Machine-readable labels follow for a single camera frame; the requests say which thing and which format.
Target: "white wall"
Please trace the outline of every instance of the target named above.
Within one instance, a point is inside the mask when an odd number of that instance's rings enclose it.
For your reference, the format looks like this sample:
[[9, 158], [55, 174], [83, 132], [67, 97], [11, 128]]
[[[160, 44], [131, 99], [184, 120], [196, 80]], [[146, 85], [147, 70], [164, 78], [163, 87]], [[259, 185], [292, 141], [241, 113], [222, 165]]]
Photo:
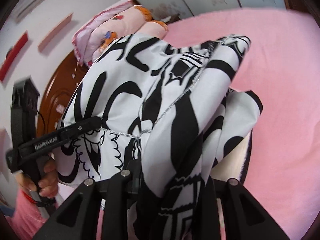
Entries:
[[[19, 24], [8, 19], [0, 31], [0, 62], [7, 51], [27, 30], [29, 41], [11, 65], [4, 82], [0, 83], [0, 128], [7, 130], [4, 150], [10, 147], [10, 105], [13, 83], [17, 79], [31, 76], [41, 96], [52, 74], [61, 61], [73, 49], [73, 34], [92, 16], [119, 0], [45, 0], [28, 14]], [[39, 53], [37, 46], [46, 34], [64, 17], [73, 12], [72, 21]], [[0, 148], [0, 158], [4, 151]], [[0, 169], [0, 191], [10, 205], [15, 205], [17, 186], [6, 167]]]

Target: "pink bedsheet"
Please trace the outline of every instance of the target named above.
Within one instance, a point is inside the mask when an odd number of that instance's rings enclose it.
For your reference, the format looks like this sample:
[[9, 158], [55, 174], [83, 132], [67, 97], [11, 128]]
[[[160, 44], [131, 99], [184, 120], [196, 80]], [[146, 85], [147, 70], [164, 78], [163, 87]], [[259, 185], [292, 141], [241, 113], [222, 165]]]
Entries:
[[175, 47], [230, 33], [252, 40], [232, 84], [253, 90], [263, 113], [253, 130], [245, 186], [291, 240], [299, 240], [320, 210], [320, 29], [305, 14], [239, 9], [170, 24]]

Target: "finger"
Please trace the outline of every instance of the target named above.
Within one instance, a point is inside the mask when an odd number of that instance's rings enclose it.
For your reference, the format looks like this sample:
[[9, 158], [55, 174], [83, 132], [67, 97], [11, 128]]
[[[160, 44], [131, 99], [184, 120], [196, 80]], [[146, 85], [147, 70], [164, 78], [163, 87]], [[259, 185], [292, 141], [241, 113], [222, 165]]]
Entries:
[[58, 183], [58, 173], [56, 170], [50, 171], [44, 176], [38, 183], [39, 187], [44, 188], [52, 185], [53, 183]]
[[48, 197], [49, 195], [53, 195], [57, 190], [58, 190], [58, 184], [53, 184], [41, 189], [39, 192], [39, 195], [41, 197]]
[[43, 170], [45, 173], [48, 173], [50, 171], [54, 171], [57, 169], [56, 163], [54, 159], [50, 158], [44, 165]]
[[18, 184], [25, 189], [31, 190], [31, 191], [37, 191], [36, 185], [33, 183], [33, 181], [26, 176], [23, 173], [19, 173], [16, 175], [16, 180]]
[[59, 189], [56, 188], [53, 193], [51, 193], [50, 195], [48, 195], [48, 198], [54, 198], [54, 197], [58, 194], [58, 191], [59, 191]]

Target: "black cable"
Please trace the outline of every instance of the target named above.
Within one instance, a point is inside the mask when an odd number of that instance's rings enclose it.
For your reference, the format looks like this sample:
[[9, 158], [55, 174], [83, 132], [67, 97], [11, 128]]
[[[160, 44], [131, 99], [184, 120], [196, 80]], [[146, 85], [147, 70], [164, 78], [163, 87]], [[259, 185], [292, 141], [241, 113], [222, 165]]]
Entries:
[[38, 112], [39, 116], [41, 116], [41, 119], [42, 119], [42, 122], [43, 122], [43, 133], [42, 133], [42, 135], [44, 135], [45, 134], [45, 121], [44, 121], [43, 115], [39, 111], [37, 111], [37, 112]]

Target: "black and white patterned dress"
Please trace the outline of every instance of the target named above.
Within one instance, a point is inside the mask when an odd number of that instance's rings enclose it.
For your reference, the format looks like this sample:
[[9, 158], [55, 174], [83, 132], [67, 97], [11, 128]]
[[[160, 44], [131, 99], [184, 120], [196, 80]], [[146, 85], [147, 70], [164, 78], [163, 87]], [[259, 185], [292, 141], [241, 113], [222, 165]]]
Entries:
[[252, 92], [229, 89], [250, 46], [230, 35], [174, 48], [144, 34], [114, 41], [74, 93], [61, 126], [99, 116], [103, 126], [55, 151], [59, 179], [111, 178], [141, 157], [129, 221], [143, 239], [183, 239], [214, 165], [250, 133], [262, 111]]

